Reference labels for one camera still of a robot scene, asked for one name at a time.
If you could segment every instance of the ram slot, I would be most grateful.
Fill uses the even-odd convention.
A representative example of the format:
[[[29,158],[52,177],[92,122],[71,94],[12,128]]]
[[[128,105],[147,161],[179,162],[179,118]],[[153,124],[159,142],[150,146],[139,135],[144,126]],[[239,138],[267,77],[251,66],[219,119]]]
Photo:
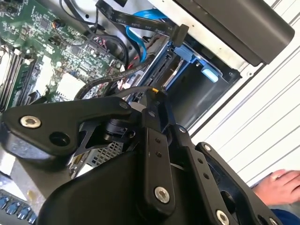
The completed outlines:
[[[20,66],[23,64],[24,58],[18,50],[15,50],[8,63],[8,68],[2,83],[2,89],[0,93],[0,109],[1,111],[6,110],[8,107],[9,100],[12,96],[12,92],[15,86],[15,82],[20,70]]]

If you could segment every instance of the black plastic housing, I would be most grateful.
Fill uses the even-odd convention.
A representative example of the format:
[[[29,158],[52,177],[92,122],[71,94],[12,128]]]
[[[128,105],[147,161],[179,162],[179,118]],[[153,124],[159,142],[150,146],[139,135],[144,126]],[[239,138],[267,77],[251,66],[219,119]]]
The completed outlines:
[[[243,59],[269,64],[295,31],[263,0],[174,0]]]

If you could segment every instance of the metal grille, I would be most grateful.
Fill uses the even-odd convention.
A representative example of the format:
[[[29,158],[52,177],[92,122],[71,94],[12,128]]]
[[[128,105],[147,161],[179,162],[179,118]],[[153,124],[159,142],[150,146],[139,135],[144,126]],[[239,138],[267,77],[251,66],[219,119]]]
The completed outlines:
[[[122,148],[123,143],[113,142],[107,148],[94,149],[87,159],[87,164],[92,167],[96,167],[120,154],[122,152]]]

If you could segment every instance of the motherboard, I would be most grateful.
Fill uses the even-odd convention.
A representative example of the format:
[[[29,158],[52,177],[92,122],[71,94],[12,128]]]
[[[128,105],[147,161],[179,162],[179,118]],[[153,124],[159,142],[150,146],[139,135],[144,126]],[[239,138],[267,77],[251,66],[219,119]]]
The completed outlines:
[[[73,100],[84,84],[124,70],[102,41],[35,0],[0,0],[0,41],[0,110]]]

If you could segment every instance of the human hand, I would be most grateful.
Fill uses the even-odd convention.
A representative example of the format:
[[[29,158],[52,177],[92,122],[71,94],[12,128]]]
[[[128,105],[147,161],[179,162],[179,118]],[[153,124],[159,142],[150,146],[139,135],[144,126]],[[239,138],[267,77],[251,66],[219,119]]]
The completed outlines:
[[[300,201],[300,171],[275,171],[264,178],[253,191],[266,205]]]

